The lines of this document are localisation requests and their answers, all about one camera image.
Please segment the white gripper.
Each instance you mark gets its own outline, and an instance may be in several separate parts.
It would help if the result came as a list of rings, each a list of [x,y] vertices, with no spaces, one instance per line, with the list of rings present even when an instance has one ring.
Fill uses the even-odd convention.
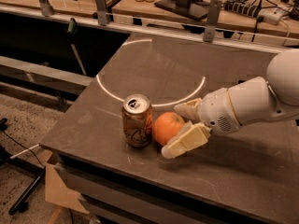
[[[235,116],[229,92],[225,88],[213,91],[203,99],[196,98],[175,105],[174,111],[185,119],[201,122],[193,124],[188,121],[162,147],[162,155],[167,159],[174,159],[203,146],[208,142],[211,131],[214,135],[223,136],[235,133],[241,128]]]

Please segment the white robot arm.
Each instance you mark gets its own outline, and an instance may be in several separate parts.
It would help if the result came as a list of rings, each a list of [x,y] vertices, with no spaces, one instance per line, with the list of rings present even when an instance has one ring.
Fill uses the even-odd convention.
[[[268,64],[266,77],[255,77],[204,98],[174,107],[188,122],[162,148],[174,159],[203,146],[214,134],[238,132],[256,122],[297,119],[299,116],[299,49],[289,49]]]

